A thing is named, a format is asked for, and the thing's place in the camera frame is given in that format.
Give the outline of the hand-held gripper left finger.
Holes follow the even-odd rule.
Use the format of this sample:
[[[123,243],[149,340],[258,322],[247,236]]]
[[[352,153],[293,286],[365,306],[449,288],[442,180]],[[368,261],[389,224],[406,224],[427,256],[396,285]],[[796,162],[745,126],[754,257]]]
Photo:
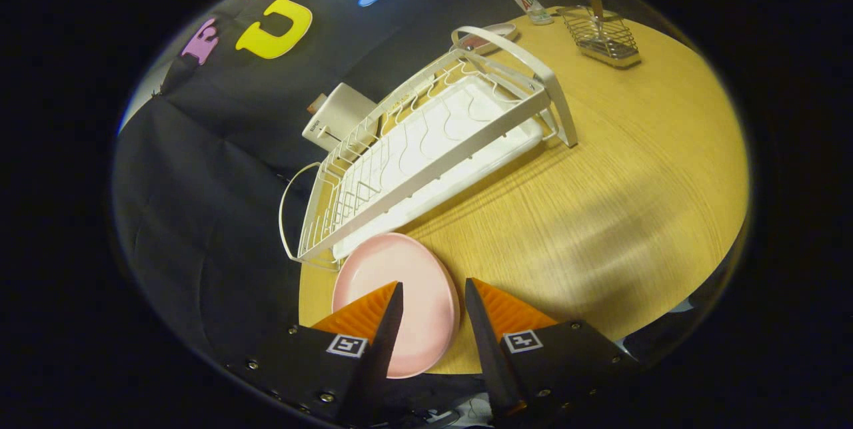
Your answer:
[[[372,290],[313,326],[293,325],[225,359],[240,381],[320,426],[368,426],[403,317],[400,281]]]

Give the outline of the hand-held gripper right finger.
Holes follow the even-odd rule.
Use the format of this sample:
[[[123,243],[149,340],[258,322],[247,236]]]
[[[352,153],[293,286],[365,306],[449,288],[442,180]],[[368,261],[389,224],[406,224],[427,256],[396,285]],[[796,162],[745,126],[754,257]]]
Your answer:
[[[494,425],[554,425],[642,370],[583,319],[558,322],[476,278],[465,304]]]

